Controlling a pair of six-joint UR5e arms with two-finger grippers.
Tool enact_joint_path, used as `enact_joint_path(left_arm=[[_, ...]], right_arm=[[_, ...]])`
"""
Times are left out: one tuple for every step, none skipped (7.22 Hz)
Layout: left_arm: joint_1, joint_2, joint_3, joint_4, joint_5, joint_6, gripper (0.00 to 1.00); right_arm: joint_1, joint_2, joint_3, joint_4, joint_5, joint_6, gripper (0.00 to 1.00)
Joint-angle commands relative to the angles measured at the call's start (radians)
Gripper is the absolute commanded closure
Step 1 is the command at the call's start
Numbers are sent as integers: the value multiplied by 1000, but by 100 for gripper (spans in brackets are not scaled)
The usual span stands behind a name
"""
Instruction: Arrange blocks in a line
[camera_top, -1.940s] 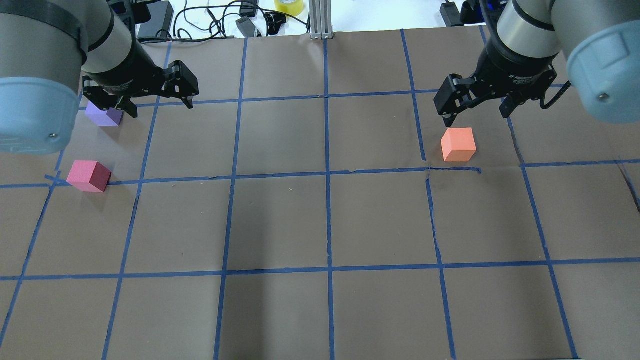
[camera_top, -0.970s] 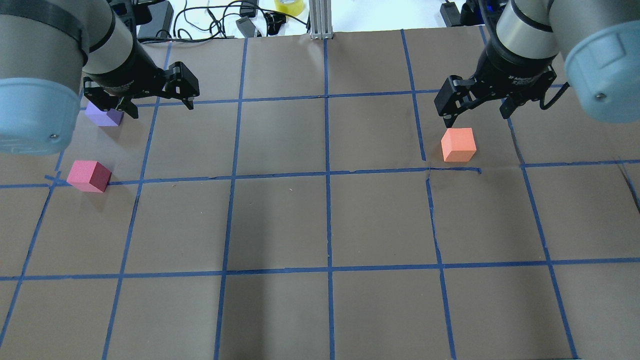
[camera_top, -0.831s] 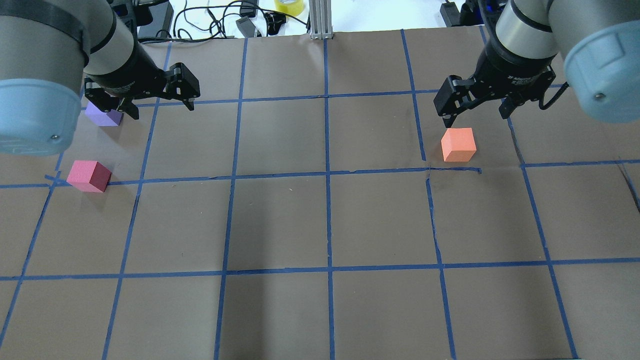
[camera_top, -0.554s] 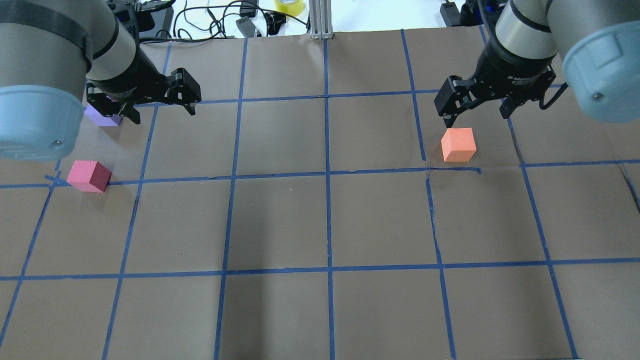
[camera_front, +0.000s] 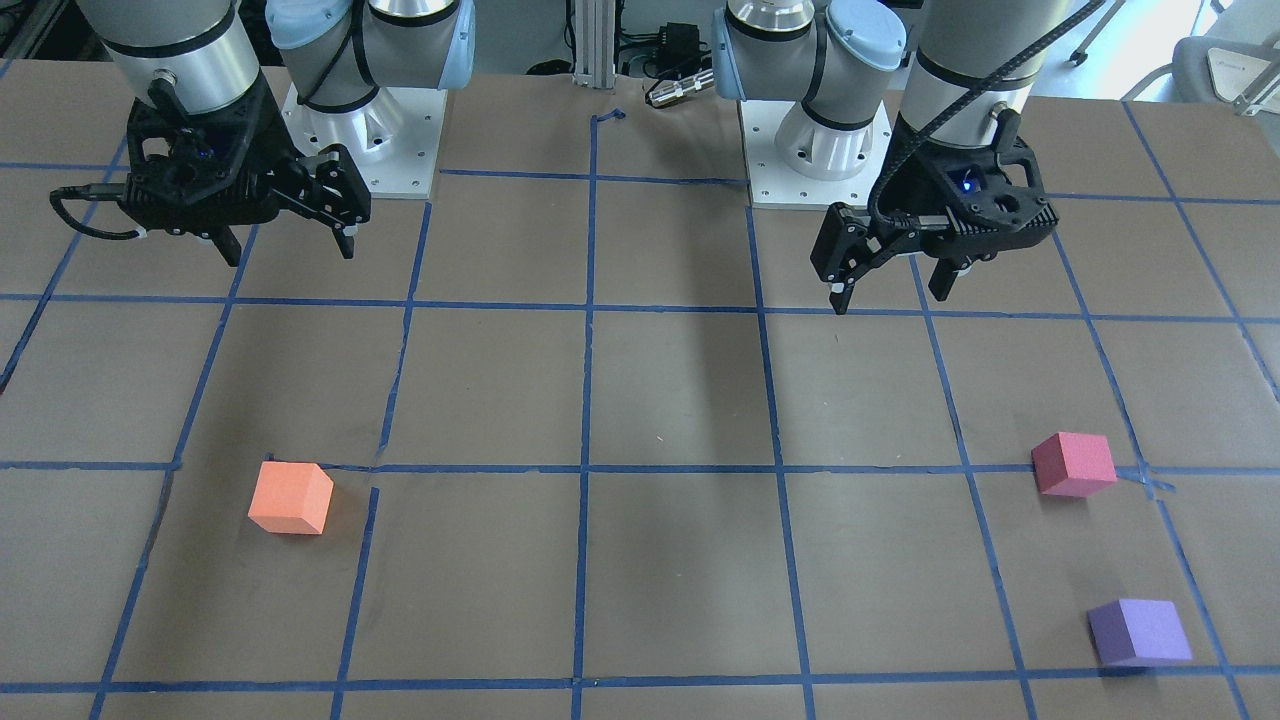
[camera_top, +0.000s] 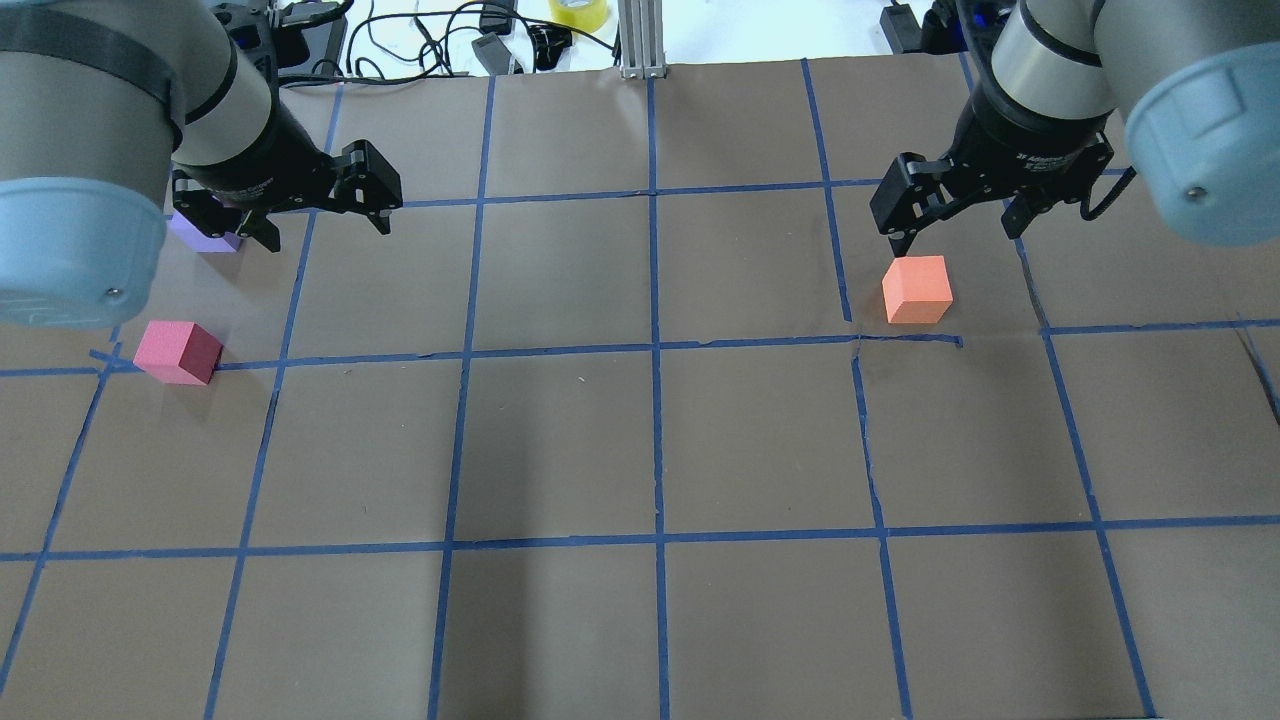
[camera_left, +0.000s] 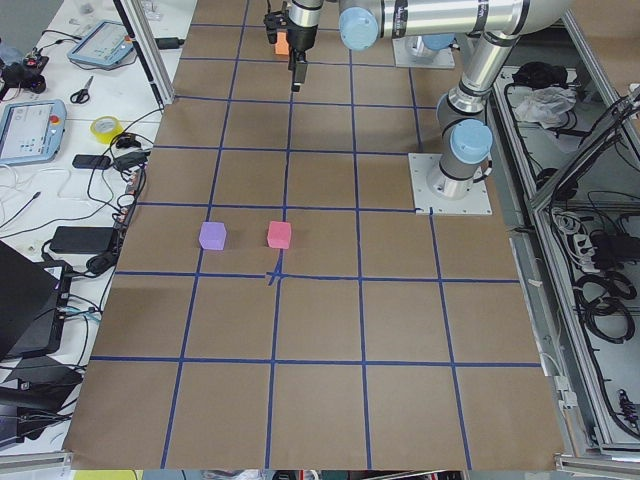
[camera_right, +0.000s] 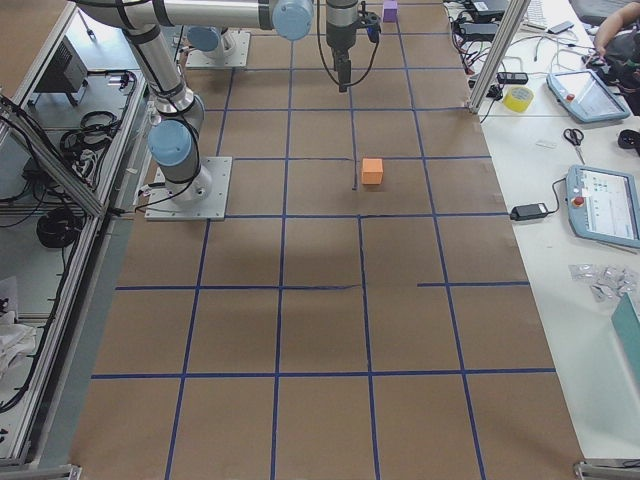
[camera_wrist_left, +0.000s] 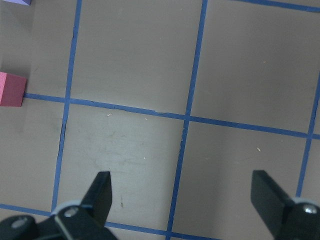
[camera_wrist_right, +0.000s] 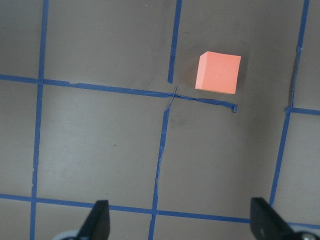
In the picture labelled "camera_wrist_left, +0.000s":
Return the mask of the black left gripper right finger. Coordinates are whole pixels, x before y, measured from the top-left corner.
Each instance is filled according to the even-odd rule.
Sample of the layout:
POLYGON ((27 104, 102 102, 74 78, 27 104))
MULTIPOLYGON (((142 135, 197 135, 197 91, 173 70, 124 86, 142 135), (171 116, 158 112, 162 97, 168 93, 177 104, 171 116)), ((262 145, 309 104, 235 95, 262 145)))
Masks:
POLYGON ((275 240, 320 238, 320 205, 290 197, 266 171, 252 172, 250 200, 275 240))

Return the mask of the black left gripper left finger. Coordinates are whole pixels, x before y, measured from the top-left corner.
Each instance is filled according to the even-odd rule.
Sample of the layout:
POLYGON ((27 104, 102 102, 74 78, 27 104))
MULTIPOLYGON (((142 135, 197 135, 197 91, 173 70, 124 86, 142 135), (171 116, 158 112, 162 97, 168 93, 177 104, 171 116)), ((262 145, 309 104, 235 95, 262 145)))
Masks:
POLYGON ((112 233, 105 224, 111 205, 111 173, 101 171, 80 203, 61 209, 54 221, 65 240, 110 240, 112 233))

